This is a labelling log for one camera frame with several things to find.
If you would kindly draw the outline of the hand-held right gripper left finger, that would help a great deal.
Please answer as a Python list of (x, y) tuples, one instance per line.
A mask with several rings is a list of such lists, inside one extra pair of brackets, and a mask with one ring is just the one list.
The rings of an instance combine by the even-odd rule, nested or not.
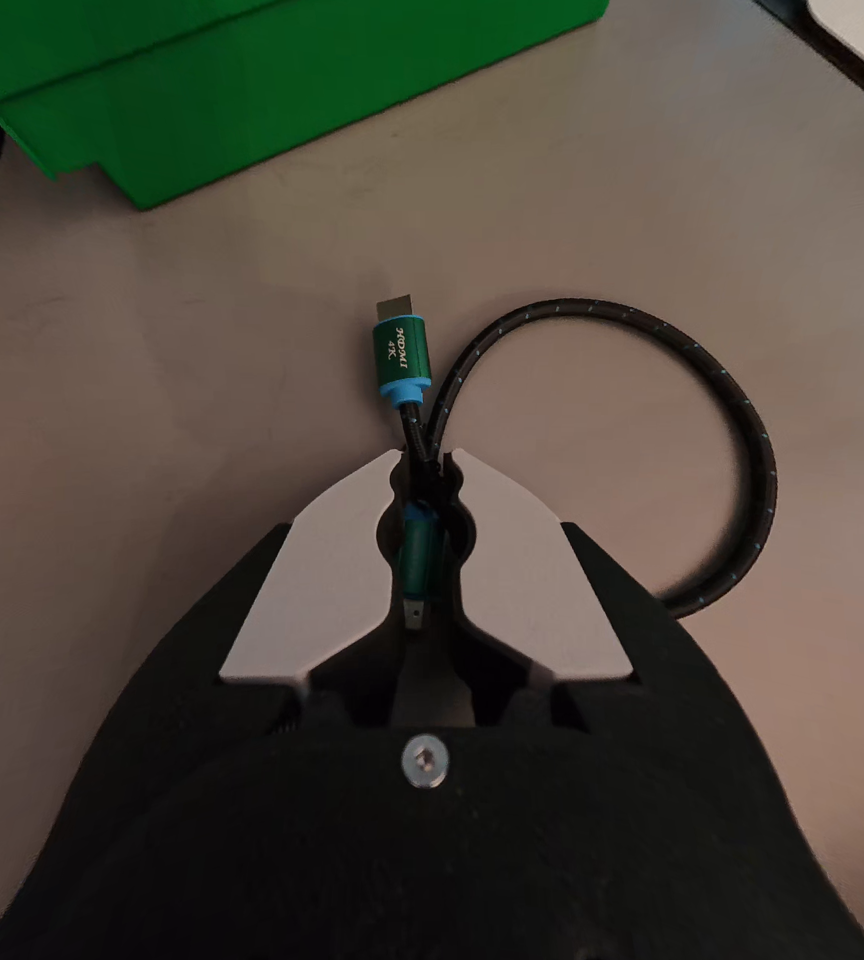
[(378, 526), (401, 458), (385, 452), (295, 517), (222, 665), (225, 682), (306, 686), (316, 668), (385, 621), (392, 571)]

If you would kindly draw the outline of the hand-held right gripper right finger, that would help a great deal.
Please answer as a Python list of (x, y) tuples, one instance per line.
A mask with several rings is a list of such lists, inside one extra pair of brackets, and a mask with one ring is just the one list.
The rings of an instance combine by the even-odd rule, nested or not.
[(459, 575), (469, 625), (525, 666), (532, 686), (629, 678), (630, 659), (558, 516), (468, 452), (452, 461), (474, 528)]

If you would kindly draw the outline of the black braided cable green plug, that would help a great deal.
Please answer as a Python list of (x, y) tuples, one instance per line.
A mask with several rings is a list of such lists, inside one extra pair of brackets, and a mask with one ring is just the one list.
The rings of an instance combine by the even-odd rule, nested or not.
[(407, 295), (376, 306), (372, 331), (380, 396), (400, 417), (407, 455), (404, 543), (398, 573), (410, 602), (422, 603), (445, 571), (457, 571), (476, 545), (470, 511), (459, 505), (455, 468), (443, 461), (442, 442), (459, 393), (474, 367), (498, 342), (527, 326), (552, 320), (612, 325), (656, 345), (690, 369), (714, 399), (740, 451), (738, 503), (722, 545), (679, 585), (659, 597), (675, 619), (718, 602), (758, 562), (774, 524), (777, 466), (769, 432), (750, 398), (719, 361), (693, 337), (645, 311), (603, 299), (559, 297), (527, 304), (498, 318), (465, 347), (443, 378), (427, 419), (422, 405), (433, 384), (425, 320)]

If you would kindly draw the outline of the green plastic bin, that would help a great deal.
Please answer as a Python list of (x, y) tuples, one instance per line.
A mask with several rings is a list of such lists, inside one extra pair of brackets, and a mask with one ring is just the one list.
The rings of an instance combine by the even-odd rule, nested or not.
[(606, 1), (1, 1), (0, 124), (148, 210), (599, 20)]

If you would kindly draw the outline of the dark flat mat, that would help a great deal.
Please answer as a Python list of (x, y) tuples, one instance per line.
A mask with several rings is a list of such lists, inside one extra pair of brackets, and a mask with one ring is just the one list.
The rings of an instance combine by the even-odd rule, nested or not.
[(805, 1), (756, 1), (774, 20), (864, 92), (864, 56), (820, 25)]

